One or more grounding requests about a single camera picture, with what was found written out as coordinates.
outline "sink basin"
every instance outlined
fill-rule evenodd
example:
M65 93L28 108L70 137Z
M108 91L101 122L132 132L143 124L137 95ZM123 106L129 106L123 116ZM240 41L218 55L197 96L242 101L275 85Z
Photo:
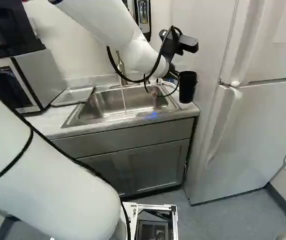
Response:
M150 93L167 94L162 87L148 85ZM86 103L81 103L68 117L63 128L116 121L177 110L173 99L148 94L143 86L97 87Z

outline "cabinet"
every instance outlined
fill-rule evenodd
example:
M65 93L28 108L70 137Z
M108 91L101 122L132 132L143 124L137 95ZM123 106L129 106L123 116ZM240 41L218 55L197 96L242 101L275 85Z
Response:
M189 139L79 160L101 172L121 196L182 183Z
M53 139L100 172L121 196L182 183L194 118Z
M117 190L120 196L130 195L130 188L124 174L124 161L116 153L78 159L101 173Z

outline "microwave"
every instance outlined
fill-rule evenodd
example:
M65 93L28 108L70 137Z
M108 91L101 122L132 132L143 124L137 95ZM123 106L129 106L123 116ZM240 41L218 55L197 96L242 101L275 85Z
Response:
M0 58L0 99L19 113L42 111L65 89L48 49Z

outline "gray floor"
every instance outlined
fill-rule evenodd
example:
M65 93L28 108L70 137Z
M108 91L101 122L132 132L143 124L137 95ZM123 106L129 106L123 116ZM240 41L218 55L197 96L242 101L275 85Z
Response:
M136 200L141 204L176 204L179 240L274 240L286 231L286 216L263 189L246 195L191 207L183 190ZM15 223L6 240L48 240Z

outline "black cup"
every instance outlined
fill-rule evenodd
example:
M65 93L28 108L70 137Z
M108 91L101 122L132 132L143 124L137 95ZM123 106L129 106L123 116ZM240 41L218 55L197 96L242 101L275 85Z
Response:
M189 104L193 98L197 84L197 73L194 71L181 71L179 79L179 101Z

